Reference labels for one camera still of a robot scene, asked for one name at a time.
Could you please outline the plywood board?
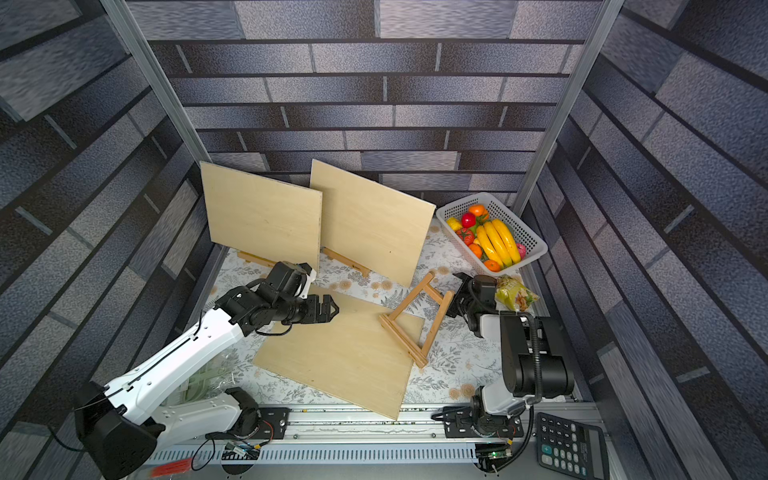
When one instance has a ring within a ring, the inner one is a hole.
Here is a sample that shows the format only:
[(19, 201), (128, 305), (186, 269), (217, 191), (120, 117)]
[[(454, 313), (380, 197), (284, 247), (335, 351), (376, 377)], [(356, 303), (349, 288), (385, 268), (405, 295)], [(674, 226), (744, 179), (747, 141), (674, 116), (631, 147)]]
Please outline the plywood board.
[(310, 291), (331, 295), (338, 315), (329, 323), (299, 325), (285, 336), (268, 338), (253, 364), (397, 419), (413, 360), (380, 325), (379, 316), (389, 309), (317, 286)]
[(321, 192), (209, 162), (200, 167), (213, 242), (319, 268)]
[(404, 287), (411, 284), (436, 210), (432, 203), (317, 159), (321, 245)]

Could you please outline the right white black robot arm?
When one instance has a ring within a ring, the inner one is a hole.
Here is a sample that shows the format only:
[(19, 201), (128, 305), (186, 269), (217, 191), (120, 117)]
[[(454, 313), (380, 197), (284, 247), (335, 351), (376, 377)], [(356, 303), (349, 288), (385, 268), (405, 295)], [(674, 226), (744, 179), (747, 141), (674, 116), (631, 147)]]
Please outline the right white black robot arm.
[(448, 438), (522, 437), (521, 416), (536, 400), (573, 391), (564, 336), (551, 319), (528, 311), (538, 296), (520, 280), (455, 277), (461, 285), (448, 315), (462, 318), (476, 337), (499, 347), (501, 378), (479, 387), (469, 405), (445, 407), (433, 419), (443, 424)]

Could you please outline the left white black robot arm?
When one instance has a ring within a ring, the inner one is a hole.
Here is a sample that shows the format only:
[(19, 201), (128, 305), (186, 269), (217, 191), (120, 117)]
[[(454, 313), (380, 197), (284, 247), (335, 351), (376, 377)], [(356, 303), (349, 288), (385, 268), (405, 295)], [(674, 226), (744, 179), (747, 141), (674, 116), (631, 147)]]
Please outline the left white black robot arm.
[(167, 406), (165, 400), (202, 366), (251, 334), (277, 322), (286, 328), (331, 322), (340, 308), (329, 294), (310, 291), (307, 263), (278, 262), (266, 278), (237, 286), (158, 353), (75, 396), (76, 435), (105, 479), (122, 479), (156, 452), (205, 436), (245, 443), (264, 426), (258, 403), (231, 387), (209, 400)]

